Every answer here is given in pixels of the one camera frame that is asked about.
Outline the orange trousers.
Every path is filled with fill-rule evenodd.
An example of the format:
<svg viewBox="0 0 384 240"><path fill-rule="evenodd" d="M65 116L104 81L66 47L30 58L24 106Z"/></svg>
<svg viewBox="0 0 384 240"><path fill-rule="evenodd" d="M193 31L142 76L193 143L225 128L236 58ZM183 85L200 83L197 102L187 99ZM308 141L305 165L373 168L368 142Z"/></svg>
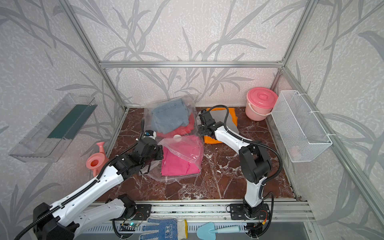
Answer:
<svg viewBox="0 0 384 240"><path fill-rule="evenodd" d="M224 123L227 110L225 108L215 108L215 109L211 110L210 113L211 113L213 119L216 122ZM235 133L238 134L239 130L238 130L237 126L238 126L238 117L236 116L235 109L234 108L229 108L229 116L228 116L228 119L227 119L227 127L232 132L235 132ZM204 142L205 142L205 144L209 144L209 145L221 144L222 143L222 142L220 142L218 140L215 140L215 139L213 139L212 137L209 137L209 136L204 136Z"/></svg>

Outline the grey white garment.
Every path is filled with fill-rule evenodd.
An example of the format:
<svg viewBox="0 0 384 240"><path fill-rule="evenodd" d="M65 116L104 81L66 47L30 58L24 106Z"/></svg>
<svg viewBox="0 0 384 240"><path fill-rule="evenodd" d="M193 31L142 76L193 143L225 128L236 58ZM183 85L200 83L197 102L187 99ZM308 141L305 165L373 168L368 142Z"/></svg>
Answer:
<svg viewBox="0 0 384 240"><path fill-rule="evenodd" d="M217 122L224 123L225 116L227 114L227 110L225 108L216 108L210 111L213 119ZM239 133L238 130L238 117L236 116L236 112L234 108L229 108L229 115L227 118L227 128L230 129L234 133Z"/></svg>

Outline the clear plastic vacuum bag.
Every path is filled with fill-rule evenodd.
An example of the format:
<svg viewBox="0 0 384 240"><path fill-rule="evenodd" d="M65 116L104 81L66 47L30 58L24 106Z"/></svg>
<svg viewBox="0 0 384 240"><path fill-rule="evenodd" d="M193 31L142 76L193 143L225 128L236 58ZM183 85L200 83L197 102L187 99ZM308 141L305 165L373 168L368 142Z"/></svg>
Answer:
<svg viewBox="0 0 384 240"><path fill-rule="evenodd" d="M150 103L144 109L144 130L163 149L140 172L158 182L178 181L201 174L204 146L198 136L197 111L189 96Z"/></svg>

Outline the blue towel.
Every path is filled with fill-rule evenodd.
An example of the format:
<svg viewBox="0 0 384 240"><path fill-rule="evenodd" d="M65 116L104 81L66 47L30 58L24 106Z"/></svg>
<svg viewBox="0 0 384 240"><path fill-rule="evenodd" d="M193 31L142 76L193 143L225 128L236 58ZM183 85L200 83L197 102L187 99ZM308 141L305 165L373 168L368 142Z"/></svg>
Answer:
<svg viewBox="0 0 384 240"><path fill-rule="evenodd" d="M190 111L182 99L158 105L151 111L151 115L151 126L162 134L186 127L190 123Z"/></svg>

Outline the pink garment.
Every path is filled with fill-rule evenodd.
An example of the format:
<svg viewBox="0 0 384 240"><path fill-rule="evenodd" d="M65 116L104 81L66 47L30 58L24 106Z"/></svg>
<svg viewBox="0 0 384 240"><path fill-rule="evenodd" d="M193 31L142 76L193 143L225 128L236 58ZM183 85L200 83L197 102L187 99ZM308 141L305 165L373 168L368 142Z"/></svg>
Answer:
<svg viewBox="0 0 384 240"><path fill-rule="evenodd" d="M179 141L166 138L160 141L164 158L161 173L166 177L189 176L201 173L204 146L195 136L182 136Z"/></svg>

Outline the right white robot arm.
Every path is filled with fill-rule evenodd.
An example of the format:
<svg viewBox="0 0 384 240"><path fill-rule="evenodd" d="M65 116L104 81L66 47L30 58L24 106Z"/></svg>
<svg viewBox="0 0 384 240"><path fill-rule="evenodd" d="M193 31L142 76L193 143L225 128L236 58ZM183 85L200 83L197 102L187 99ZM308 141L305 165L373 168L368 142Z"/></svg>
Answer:
<svg viewBox="0 0 384 240"><path fill-rule="evenodd" d="M227 126L229 108L224 105L222 107L226 109L222 122L216 122L211 115L215 106L209 110L200 111L199 135L212 137L226 144L238 154L241 170L247 181L242 215L253 220L264 213L266 220L269 220L272 218L273 206L264 203L264 187L267 182L279 176L283 169L283 160L279 153L271 147L247 139L230 130Z"/></svg>

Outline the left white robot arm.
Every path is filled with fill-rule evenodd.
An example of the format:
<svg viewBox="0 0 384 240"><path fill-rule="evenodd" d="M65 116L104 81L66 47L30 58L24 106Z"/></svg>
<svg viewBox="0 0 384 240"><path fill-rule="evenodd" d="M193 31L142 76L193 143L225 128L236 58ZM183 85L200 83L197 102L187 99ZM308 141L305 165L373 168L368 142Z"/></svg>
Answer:
<svg viewBox="0 0 384 240"><path fill-rule="evenodd" d="M88 183L54 202L42 203L34 209L33 222L15 237L20 240L33 230L39 240L73 240L82 232L108 220L136 215L136 203L126 194L87 211L86 208L113 187L140 172L150 161L163 159L164 151L152 137L144 137L130 153L109 160L100 173Z"/></svg>

